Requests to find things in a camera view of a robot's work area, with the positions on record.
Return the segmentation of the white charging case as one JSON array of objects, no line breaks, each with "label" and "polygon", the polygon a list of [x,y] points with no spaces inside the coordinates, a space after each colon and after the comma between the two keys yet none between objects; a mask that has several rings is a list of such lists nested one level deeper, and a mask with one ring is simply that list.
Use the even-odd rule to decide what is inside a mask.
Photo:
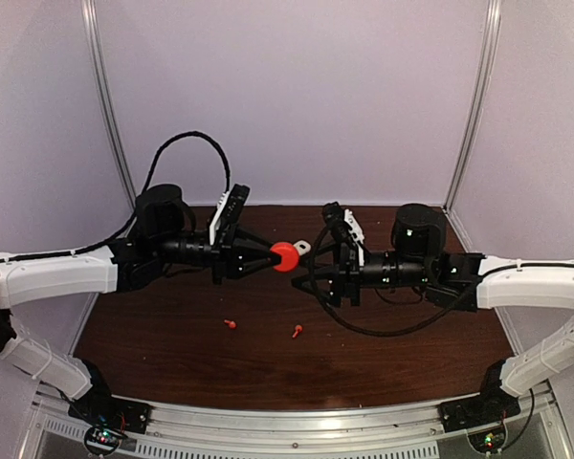
[{"label": "white charging case", "polygon": [[296,248],[296,250],[298,251],[298,254],[300,256],[303,256],[303,255],[309,253],[310,250],[312,249],[311,244],[309,242],[307,242],[306,240],[299,240],[299,241],[295,242],[294,247]]}]

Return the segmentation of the red round charging case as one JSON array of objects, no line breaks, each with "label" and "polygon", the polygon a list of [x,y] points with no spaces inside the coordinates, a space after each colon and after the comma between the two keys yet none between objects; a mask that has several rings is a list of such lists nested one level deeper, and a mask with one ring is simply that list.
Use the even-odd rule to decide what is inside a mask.
[{"label": "red round charging case", "polygon": [[300,255],[292,243],[277,242],[271,246],[270,251],[279,257],[279,262],[274,265],[275,271],[289,273],[298,267]]}]

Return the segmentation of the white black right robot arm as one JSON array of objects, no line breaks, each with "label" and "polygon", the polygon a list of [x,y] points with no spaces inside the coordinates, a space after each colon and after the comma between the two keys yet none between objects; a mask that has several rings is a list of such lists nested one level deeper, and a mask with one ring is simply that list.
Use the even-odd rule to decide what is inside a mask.
[{"label": "white black right robot arm", "polygon": [[[449,253],[445,216],[422,204],[398,208],[389,251],[369,251],[355,216],[338,203],[325,205],[322,218],[324,227],[305,258],[307,272],[292,284],[314,296],[329,316],[352,332],[397,338],[423,330],[451,311],[532,307],[574,313],[574,260],[524,261],[479,252]],[[412,289],[440,311],[402,330],[368,330],[336,312],[344,299],[359,305],[363,289]],[[491,422],[535,385],[573,364],[574,314],[529,350],[490,366],[466,410],[480,422]]]}]

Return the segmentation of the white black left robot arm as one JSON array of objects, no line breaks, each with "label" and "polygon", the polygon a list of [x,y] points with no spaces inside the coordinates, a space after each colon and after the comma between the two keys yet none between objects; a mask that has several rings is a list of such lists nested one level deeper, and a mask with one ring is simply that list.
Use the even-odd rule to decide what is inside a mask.
[{"label": "white black left robot arm", "polygon": [[174,265],[209,269],[215,284],[267,268],[290,272],[299,262],[292,244],[271,243],[239,225],[249,193],[241,185],[224,193],[208,227],[198,230],[181,188],[157,185],[137,197],[124,237],[91,250],[0,253],[0,360],[80,401],[97,424],[112,423],[119,406],[96,366],[52,350],[14,321],[11,308],[52,297],[138,291]]}]

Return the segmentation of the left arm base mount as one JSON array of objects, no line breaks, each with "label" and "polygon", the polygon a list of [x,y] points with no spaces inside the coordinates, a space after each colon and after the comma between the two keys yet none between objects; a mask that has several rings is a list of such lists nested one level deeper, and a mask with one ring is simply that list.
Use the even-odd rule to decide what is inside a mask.
[{"label": "left arm base mount", "polygon": [[73,400],[61,394],[68,415],[88,425],[82,443],[89,453],[105,457],[119,448],[133,446],[132,434],[145,434],[151,406],[106,394],[86,394]]}]

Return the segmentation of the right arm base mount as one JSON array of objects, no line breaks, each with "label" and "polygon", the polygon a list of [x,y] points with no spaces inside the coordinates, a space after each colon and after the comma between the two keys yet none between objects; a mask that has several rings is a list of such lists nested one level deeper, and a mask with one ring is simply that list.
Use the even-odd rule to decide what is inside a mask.
[{"label": "right arm base mount", "polygon": [[521,413],[519,400],[509,395],[476,395],[441,403],[445,433],[465,431],[475,452],[491,455],[508,443],[506,421]]}]

